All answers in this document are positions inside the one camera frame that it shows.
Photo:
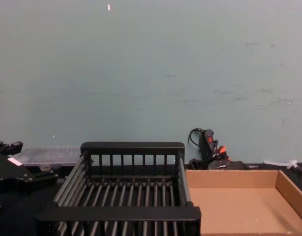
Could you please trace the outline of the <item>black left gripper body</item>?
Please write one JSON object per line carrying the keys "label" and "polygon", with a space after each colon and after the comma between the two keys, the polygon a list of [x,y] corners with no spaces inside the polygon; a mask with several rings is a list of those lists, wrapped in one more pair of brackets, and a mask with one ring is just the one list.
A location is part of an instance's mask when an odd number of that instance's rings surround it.
{"label": "black left gripper body", "polygon": [[21,192],[27,176],[27,169],[21,162],[0,154],[0,194],[11,191]]}

